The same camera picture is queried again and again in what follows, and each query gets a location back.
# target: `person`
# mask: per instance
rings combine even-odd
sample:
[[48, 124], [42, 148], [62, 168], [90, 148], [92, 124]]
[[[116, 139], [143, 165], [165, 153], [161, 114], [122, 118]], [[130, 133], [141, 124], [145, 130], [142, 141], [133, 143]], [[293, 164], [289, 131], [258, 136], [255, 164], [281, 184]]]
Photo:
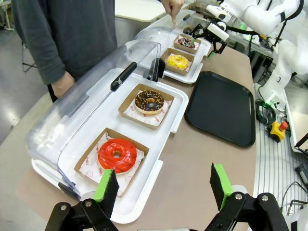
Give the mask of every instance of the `person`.
[[[161, 2], [176, 23], [184, 0]], [[12, 11], [53, 102], [117, 48], [115, 0], [12, 0]]]

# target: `red button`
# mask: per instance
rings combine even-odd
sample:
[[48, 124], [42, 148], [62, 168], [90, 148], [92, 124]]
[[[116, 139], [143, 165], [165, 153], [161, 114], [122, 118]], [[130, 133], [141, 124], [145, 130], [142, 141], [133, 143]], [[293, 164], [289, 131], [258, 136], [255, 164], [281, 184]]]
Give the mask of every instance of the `red button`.
[[279, 126], [280, 131], [286, 130], [287, 128], [288, 128], [288, 124], [285, 121], [283, 121]]

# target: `black pants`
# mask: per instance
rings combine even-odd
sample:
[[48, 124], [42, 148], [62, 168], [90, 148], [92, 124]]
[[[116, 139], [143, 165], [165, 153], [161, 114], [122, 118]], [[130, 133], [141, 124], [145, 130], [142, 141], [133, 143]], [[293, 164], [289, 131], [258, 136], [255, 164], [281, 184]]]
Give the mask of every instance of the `black pants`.
[[52, 102], [53, 102], [53, 103], [56, 102], [56, 100], [57, 100], [58, 98], [54, 95], [53, 89], [52, 89], [52, 87], [51, 87], [51, 84], [48, 84], [47, 87], [48, 87], [48, 91], [49, 91], [49, 94], [50, 94], [50, 97], [51, 97]]

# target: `human hand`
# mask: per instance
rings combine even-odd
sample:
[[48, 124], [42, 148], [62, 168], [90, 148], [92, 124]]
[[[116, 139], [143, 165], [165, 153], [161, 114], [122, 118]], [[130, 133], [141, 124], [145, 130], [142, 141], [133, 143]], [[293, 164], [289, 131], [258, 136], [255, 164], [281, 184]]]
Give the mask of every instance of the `human hand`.
[[161, 0], [166, 13], [171, 15], [173, 24], [177, 23], [176, 16], [180, 12], [184, 2], [184, 0]]
[[75, 83], [74, 78], [66, 71], [61, 79], [51, 84], [53, 93], [57, 98], [61, 98], [67, 90], [69, 90]]

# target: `gray sweater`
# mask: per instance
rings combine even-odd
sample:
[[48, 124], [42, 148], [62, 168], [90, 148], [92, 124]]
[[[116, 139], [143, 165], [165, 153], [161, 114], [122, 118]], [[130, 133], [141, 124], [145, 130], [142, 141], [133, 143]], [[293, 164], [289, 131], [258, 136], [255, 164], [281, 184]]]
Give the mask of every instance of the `gray sweater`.
[[45, 84], [78, 79], [117, 48], [114, 0], [12, 0], [12, 10]]

